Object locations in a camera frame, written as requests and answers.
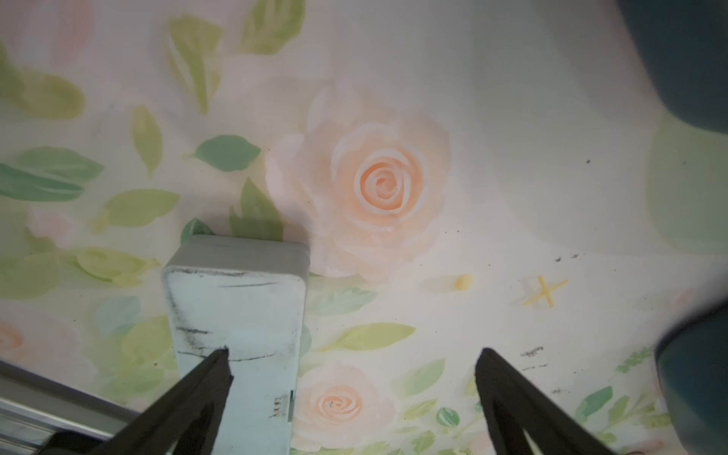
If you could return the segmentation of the light blue case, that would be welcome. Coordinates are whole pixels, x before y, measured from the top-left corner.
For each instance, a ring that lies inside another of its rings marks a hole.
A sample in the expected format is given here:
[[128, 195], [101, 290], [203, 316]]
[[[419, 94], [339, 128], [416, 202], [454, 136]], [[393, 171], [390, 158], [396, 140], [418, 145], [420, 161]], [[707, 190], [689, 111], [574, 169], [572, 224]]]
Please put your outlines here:
[[180, 375], [229, 351], [214, 453], [290, 451], [309, 267], [302, 244], [199, 234], [163, 268]]

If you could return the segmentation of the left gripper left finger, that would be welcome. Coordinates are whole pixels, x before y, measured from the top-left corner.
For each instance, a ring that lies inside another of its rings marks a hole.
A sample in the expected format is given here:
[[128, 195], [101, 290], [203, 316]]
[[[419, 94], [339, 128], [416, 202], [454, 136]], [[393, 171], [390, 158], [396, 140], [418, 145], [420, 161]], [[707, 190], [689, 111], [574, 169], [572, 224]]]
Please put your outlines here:
[[207, 356], [95, 454], [210, 454], [233, 383], [229, 351]]

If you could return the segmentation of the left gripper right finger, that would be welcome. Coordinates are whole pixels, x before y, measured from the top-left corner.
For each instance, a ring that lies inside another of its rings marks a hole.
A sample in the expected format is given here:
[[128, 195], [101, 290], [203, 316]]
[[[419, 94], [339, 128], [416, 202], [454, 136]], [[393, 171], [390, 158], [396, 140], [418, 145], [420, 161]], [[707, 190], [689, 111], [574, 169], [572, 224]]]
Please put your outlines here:
[[498, 454], [610, 454], [612, 451], [561, 411], [495, 350], [485, 348], [475, 380], [492, 445]]

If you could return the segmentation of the dark teal tray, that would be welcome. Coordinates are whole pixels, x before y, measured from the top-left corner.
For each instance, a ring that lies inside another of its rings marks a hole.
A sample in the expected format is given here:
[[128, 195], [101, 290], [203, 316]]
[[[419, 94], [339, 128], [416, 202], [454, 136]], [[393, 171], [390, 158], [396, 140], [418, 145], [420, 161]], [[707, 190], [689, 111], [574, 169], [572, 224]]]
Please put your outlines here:
[[694, 313], [660, 340], [657, 373], [672, 426], [690, 454], [727, 452], [727, 304]]
[[616, 3], [667, 111], [703, 130], [727, 132], [727, 3]]

